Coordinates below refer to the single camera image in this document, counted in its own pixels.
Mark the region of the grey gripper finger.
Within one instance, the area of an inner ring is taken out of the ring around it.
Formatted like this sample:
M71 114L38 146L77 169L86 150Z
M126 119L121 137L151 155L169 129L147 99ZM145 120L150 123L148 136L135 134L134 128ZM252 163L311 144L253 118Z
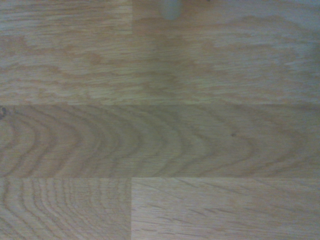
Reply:
M181 0L161 0L159 6L165 20L175 20L181 14Z

